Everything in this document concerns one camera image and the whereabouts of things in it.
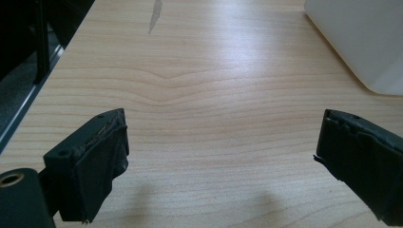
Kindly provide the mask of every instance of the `wooden table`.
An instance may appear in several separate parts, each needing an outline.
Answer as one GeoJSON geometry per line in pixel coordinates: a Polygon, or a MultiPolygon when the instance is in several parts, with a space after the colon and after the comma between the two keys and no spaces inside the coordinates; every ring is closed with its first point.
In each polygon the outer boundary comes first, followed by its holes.
{"type": "Polygon", "coordinates": [[[1,172],[41,170],[54,145],[123,107],[130,165],[88,227],[384,226],[312,155],[325,108],[403,136],[403,98],[362,85],[303,0],[158,1],[94,3],[1,172]]]}

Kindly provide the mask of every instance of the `white box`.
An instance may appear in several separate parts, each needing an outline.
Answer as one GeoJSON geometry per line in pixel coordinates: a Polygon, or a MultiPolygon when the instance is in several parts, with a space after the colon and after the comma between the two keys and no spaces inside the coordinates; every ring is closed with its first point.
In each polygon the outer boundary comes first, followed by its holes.
{"type": "Polygon", "coordinates": [[[367,88],[403,95],[403,0],[306,0],[305,10],[367,88]]]}

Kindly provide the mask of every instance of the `screw hole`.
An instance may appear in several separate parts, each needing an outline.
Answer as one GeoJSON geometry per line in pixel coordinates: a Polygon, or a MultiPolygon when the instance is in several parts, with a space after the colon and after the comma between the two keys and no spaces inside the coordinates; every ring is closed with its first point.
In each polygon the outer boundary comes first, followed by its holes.
{"type": "Polygon", "coordinates": [[[23,178],[24,174],[22,173],[10,174],[8,176],[5,176],[0,180],[0,188],[12,186],[23,178]]]}
{"type": "Polygon", "coordinates": [[[66,150],[62,150],[59,152],[59,156],[66,156],[66,155],[68,155],[68,151],[66,150]]]}

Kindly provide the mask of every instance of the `black device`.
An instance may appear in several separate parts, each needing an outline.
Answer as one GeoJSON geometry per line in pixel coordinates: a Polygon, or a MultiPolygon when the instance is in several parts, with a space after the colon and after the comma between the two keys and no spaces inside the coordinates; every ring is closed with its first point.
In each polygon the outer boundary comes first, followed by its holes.
{"type": "Polygon", "coordinates": [[[0,175],[0,227],[55,227],[64,221],[92,222],[127,169],[125,112],[95,116],[44,156],[39,174],[29,168],[0,175]]]}
{"type": "Polygon", "coordinates": [[[403,225],[403,139],[356,115],[326,110],[317,162],[390,226],[403,225]]]}

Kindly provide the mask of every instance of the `scratch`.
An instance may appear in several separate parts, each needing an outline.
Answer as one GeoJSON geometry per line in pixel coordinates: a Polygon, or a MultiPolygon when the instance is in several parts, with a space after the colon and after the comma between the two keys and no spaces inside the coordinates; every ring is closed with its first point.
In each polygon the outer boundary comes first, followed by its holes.
{"type": "Polygon", "coordinates": [[[150,22],[150,29],[148,34],[151,33],[151,30],[157,24],[158,18],[160,18],[161,10],[163,9],[163,2],[161,0],[155,0],[154,9],[152,10],[151,22],[150,22]]]}

